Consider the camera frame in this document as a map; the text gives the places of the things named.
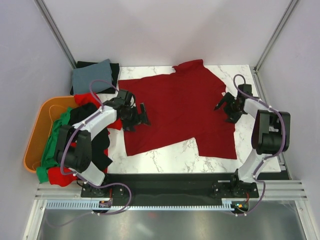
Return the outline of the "dark red t shirt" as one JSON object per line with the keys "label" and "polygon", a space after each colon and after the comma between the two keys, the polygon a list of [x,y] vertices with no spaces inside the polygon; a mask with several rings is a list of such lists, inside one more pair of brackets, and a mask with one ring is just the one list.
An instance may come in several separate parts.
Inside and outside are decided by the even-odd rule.
{"label": "dark red t shirt", "polygon": [[171,74],[120,80],[120,89],[133,93],[144,104],[150,125],[124,132],[125,151],[134,156],[195,138],[202,157],[237,158],[235,124],[226,122],[216,105],[226,85],[201,59],[174,66]]}

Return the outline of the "orange plastic basket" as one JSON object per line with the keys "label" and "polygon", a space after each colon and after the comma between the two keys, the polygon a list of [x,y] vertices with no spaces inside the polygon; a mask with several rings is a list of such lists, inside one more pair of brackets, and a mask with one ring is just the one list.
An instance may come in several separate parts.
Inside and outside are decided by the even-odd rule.
{"label": "orange plastic basket", "polygon": [[42,104],[23,158],[23,165],[28,172],[34,174],[36,168],[41,165],[42,154],[54,121],[59,119],[69,107],[77,106],[73,96],[53,97]]}

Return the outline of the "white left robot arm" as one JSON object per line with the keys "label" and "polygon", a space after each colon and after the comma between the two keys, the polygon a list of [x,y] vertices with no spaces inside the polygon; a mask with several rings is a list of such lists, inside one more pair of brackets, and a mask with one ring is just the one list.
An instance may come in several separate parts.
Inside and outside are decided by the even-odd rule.
{"label": "white left robot arm", "polygon": [[136,96],[124,89],[116,97],[99,103],[99,108],[85,119],[59,129],[54,152],[63,176],[73,175],[92,186],[99,197],[106,196],[110,185],[105,181],[106,174],[93,162],[92,140],[108,125],[121,120],[122,129],[134,132],[135,126],[150,126],[145,103],[138,103]]}

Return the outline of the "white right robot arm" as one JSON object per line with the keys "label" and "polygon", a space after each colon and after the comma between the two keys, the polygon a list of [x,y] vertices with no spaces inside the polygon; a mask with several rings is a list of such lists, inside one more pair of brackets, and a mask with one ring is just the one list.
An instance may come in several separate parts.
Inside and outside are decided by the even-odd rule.
{"label": "white right robot arm", "polygon": [[227,92],[214,109],[223,107],[228,123],[237,123],[242,115],[254,118],[252,150],[244,164],[235,171],[235,181],[229,184],[230,193],[240,197],[247,191],[246,184],[257,180],[267,162],[289,148],[291,115],[254,97],[250,84],[241,84],[236,89],[237,96]]}

